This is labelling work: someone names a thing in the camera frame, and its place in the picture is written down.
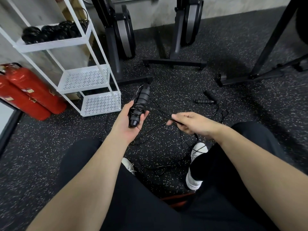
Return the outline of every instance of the forearm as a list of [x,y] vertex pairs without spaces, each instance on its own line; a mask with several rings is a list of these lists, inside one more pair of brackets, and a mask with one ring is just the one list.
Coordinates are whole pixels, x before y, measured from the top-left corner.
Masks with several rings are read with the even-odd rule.
[[108,136],[83,169],[39,212],[28,230],[99,230],[126,143]]
[[308,226],[308,177],[229,127],[214,134],[248,191],[281,230]]

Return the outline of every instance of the exercise machine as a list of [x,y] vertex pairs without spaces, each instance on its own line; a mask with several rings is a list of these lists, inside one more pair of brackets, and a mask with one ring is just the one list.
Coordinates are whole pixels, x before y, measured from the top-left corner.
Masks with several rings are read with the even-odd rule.
[[178,58],[181,46],[191,45],[195,41],[201,21],[203,0],[176,0],[176,2],[175,25],[169,58],[144,58],[143,63],[145,66],[149,66],[149,64],[196,66],[202,70],[206,67],[206,61]]
[[114,5],[111,0],[92,0],[101,19],[107,39],[110,67],[118,85],[151,82],[153,75],[124,78],[121,59],[135,56],[135,36],[126,5]]
[[274,46],[278,42],[279,38],[283,34],[283,31],[286,29],[288,23],[292,19],[293,15],[295,14],[297,10],[296,15],[296,30],[299,35],[299,37],[302,39],[302,41],[306,44],[308,44],[308,32],[306,29],[306,20],[308,17],[307,14],[307,7],[308,7],[308,0],[291,0],[288,4],[287,8],[283,12],[283,15],[281,16],[277,26],[275,27],[270,39],[268,40],[265,48],[263,49],[262,53],[260,54],[255,66],[253,67],[252,71],[245,76],[242,77],[234,77],[234,78],[228,78],[228,75],[226,74],[220,74],[220,78],[218,80],[218,84],[220,86],[223,85],[230,85],[230,84],[236,84],[240,82],[254,82],[259,81],[262,79],[268,79],[268,78],[275,78],[275,77],[282,77],[284,75],[284,72],[282,69],[292,66],[295,70],[298,72],[306,71],[306,69],[303,69],[300,66],[300,63],[302,60],[308,58],[308,54],[305,54],[299,58],[296,58],[290,62],[287,62],[285,64],[278,64],[275,68],[272,70],[259,74],[262,66],[267,61],[269,55],[271,54],[272,50],[274,49]]

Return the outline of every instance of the black rubber floor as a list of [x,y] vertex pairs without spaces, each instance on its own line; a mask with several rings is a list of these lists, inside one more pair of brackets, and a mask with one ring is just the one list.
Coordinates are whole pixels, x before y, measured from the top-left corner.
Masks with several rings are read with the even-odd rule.
[[[215,82],[219,73],[239,76],[252,69],[283,9],[202,20],[196,42],[183,48],[180,58],[207,60],[208,67],[203,71],[181,66],[145,68],[143,57],[168,56],[173,25],[137,30],[137,56],[124,63],[125,73],[138,76],[153,70],[152,99],[171,113],[215,113],[213,105],[192,102],[203,98],[204,90],[211,91],[221,107],[229,111],[224,120],[226,125],[248,120],[264,124],[285,148],[288,162],[308,173],[308,73],[287,69],[282,78],[222,88]],[[293,21],[263,71],[307,51],[308,47],[297,36]],[[138,86],[121,88],[122,105],[132,99]],[[0,229],[24,230],[57,192],[55,180],[67,148],[82,138],[104,138],[117,115],[110,113],[82,119],[73,108],[44,122],[24,115],[0,159]],[[209,118],[220,120],[221,115]],[[143,131],[162,122],[162,118],[150,114]],[[185,139],[189,145],[195,141],[191,136]],[[135,164],[137,177],[145,186],[158,197],[166,197],[187,192],[184,186],[189,163],[187,150],[186,143],[182,141],[181,144],[176,127],[163,125],[147,143],[138,147],[138,154],[136,147],[129,147],[125,156]],[[177,161],[179,163],[167,169],[149,170]]]

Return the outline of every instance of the top shelf tray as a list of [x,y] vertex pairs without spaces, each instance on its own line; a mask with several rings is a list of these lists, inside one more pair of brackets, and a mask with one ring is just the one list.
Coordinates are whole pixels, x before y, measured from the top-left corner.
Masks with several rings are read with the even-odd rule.
[[74,46],[74,45],[83,45],[86,44],[90,38],[92,30],[92,21],[89,22],[86,34],[84,37],[77,37],[65,40],[57,40],[57,41],[48,41],[42,42],[37,44],[30,44],[26,45],[25,42],[19,38],[14,46],[19,52],[21,53],[30,53],[36,52],[40,50],[48,50],[48,49],[56,49],[62,48],[67,46]]

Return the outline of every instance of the person's right hand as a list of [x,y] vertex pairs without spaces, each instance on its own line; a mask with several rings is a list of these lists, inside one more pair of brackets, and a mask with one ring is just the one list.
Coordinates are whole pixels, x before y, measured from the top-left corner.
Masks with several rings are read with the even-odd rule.
[[[185,133],[191,135],[196,133],[198,135],[205,136],[207,138],[214,138],[214,135],[221,131],[221,128],[225,125],[212,121],[198,113],[187,112],[172,114],[172,118],[183,125],[177,123],[177,127]],[[167,126],[171,125],[173,121],[168,120]]]

